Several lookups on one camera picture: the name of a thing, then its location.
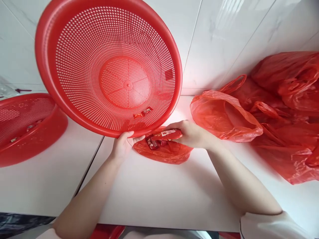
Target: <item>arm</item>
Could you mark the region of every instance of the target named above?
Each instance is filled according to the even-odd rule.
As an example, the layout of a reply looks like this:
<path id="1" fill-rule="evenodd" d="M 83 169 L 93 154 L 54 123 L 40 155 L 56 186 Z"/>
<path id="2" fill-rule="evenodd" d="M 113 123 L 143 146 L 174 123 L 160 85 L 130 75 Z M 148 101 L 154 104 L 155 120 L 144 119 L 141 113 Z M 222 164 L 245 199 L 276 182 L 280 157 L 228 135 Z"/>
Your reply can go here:
<path id="1" fill-rule="evenodd" d="M 114 140 L 110 156 L 54 222 L 53 228 L 60 238 L 84 239 L 90 237 L 122 162 L 133 144 L 145 137 L 128 138 L 133 133 L 133 131 L 125 132 L 119 139 Z"/>
<path id="2" fill-rule="evenodd" d="M 227 196 L 241 212 L 263 215 L 278 215 L 282 212 L 266 187 L 223 146 L 220 139 L 187 120 L 170 124 L 169 128 L 182 131 L 183 136 L 176 142 L 207 150 Z"/>

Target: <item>basket rim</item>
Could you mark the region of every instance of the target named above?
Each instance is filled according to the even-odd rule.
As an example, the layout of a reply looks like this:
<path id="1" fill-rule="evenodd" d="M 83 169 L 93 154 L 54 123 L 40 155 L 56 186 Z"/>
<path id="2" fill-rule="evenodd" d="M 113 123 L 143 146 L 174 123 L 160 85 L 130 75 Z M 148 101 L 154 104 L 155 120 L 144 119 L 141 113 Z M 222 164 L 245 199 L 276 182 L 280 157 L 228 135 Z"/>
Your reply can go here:
<path id="1" fill-rule="evenodd" d="M 85 127 L 86 129 L 90 131 L 93 131 L 95 133 L 105 135 L 108 137 L 117 138 L 118 136 L 121 135 L 121 132 L 107 129 L 89 120 L 88 122 L 85 121 L 83 114 L 79 112 L 71 102 L 66 101 L 64 99 L 65 98 L 63 96 L 64 92 L 61 92 L 58 89 L 58 86 L 55 85 L 53 76 L 50 72 L 50 65 L 48 60 L 49 46 L 47 44 L 47 39 L 50 37 L 50 34 L 51 34 L 52 22 L 54 21 L 55 18 L 57 18 L 59 10 L 63 8 L 64 5 L 72 3 L 74 1 L 88 1 L 88 0 L 52 0 L 47 5 L 44 12 L 42 13 L 38 23 L 36 37 L 35 37 L 35 55 L 36 55 L 37 66 L 46 89 L 51 94 L 56 104 L 59 105 L 59 107 L 72 120 L 74 120 L 75 122 L 77 122 L 78 124 L 80 124 L 81 126 Z M 160 16 L 148 4 L 146 4 L 142 0 L 109 0 L 109 1 L 134 4 L 141 11 L 144 11 L 144 13 L 147 14 L 147 17 L 152 19 L 153 24 L 156 25 L 157 29 L 161 30 L 161 32 L 163 33 L 162 36 L 165 36 L 165 39 L 166 39 L 165 43 L 170 45 L 170 49 L 171 49 L 170 55 L 174 63 L 175 76 L 176 76 L 175 91 L 172 96 L 170 106 L 168 107 L 167 111 L 160 117 L 160 119 L 158 119 L 155 123 L 147 127 L 148 129 L 141 129 L 141 130 L 135 131 L 132 137 L 138 137 L 138 136 L 148 134 L 154 129 L 161 126 L 174 111 L 178 103 L 179 96 L 181 93 L 181 88 L 182 88 L 182 75 L 183 75 L 182 64 L 181 64 L 177 45 L 174 41 L 174 38 L 171 32 L 169 31 L 164 21 L 160 18 Z"/>
<path id="2" fill-rule="evenodd" d="M 51 95 L 48 93 L 31 93 L 31 94 L 25 94 L 25 95 L 19 95 L 19 96 L 15 96 L 15 97 L 11 97 L 11 98 L 7 98 L 4 99 L 2 101 L 0 101 L 0 108 L 4 107 L 6 105 L 10 105 L 14 102 L 16 102 L 17 100 L 28 100 L 28 99 L 36 99 L 36 98 L 50 98 L 52 99 Z M 54 103 L 54 108 L 51 111 L 51 113 L 40 123 L 38 124 L 37 127 L 34 127 L 32 130 L 30 130 L 29 132 L 27 132 L 26 134 L 24 134 L 22 137 L 18 138 L 16 141 L 14 141 L 13 143 L 7 143 L 3 146 L 0 146 L 0 153 L 2 153 L 3 151 L 9 149 L 10 147 L 15 146 L 16 144 L 22 142 L 23 140 L 25 140 L 26 138 L 30 137 L 31 135 L 33 135 L 37 130 L 45 127 L 46 122 L 49 121 L 53 114 L 60 110 L 59 106 Z"/>

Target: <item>person's left hand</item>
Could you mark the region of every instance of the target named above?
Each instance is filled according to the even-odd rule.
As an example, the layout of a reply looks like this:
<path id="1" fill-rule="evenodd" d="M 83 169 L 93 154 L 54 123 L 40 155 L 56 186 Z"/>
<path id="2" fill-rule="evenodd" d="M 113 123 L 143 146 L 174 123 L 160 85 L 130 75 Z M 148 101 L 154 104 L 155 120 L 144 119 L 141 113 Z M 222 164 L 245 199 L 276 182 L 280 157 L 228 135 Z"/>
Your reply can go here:
<path id="1" fill-rule="evenodd" d="M 130 150 L 133 147 L 133 144 L 135 144 L 138 141 L 141 141 L 145 138 L 145 135 L 137 138 L 129 138 L 134 134 L 134 131 L 130 132 L 124 132 L 120 135 L 118 139 L 114 139 L 113 143 L 113 149 L 110 154 L 110 157 L 118 158 L 118 159 L 125 159 L 125 157 L 128 155 Z"/>

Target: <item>white tile wall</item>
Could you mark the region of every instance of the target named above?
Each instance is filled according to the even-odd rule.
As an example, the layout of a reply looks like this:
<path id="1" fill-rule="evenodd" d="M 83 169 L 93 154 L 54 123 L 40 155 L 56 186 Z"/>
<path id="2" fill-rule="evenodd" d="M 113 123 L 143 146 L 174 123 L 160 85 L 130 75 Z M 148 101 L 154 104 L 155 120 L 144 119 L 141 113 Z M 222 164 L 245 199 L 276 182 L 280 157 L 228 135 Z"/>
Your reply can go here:
<path id="1" fill-rule="evenodd" d="M 49 1 L 0 0 L 0 22 L 5 23 L 0 24 L 0 76 L 11 84 L 45 90 L 36 66 L 34 36 Z M 319 50 L 317 0 L 146 2 L 177 43 L 184 70 L 182 95 L 219 88 L 270 54 Z"/>
<path id="2" fill-rule="evenodd" d="M 50 0 L 2 0 L 34 39 L 38 21 Z"/>
<path id="3" fill-rule="evenodd" d="M 34 38 L 50 0 L 0 0 L 0 75 L 32 90 L 45 90 L 38 73 Z M 185 67 L 201 0 L 145 0 L 170 29 Z"/>
<path id="4" fill-rule="evenodd" d="M 319 1 L 203 0 L 183 95 L 219 89 L 281 51 L 319 50 Z"/>
<path id="5" fill-rule="evenodd" d="M 12 84 L 42 84 L 34 40 L 0 1 L 0 76 Z"/>
<path id="6" fill-rule="evenodd" d="M 302 46 L 302 50 L 306 50 L 307 46 L 307 50 L 318 49 L 319 41 L 309 42 L 318 30 L 319 1 L 277 0 L 227 75 L 216 84 L 217 88 L 242 73 L 250 72 L 268 55 L 301 50 Z"/>
<path id="7" fill-rule="evenodd" d="M 203 0 L 183 88 L 216 88 L 274 0 Z"/>

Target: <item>red colander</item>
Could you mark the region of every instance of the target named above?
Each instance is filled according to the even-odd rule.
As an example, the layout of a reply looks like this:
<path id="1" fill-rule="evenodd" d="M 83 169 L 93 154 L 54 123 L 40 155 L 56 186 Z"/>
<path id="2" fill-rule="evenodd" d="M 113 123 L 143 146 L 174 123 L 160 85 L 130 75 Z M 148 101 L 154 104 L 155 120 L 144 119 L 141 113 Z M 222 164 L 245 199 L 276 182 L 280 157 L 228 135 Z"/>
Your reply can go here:
<path id="1" fill-rule="evenodd" d="M 49 148 L 63 135 L 67 124 L 67 116 L 49 94 L 0 101 L 0 168 L 23 162 Z"/>
<path id="2" fill-rule="evenodd" d="M 35 51 L 56 103 L 93 132 L 147 134 L 178 102 L 177 46 L 142 0 L 52 0 L 40 18 Z M 134 117 L 147 108 L 152 110 Z"/>

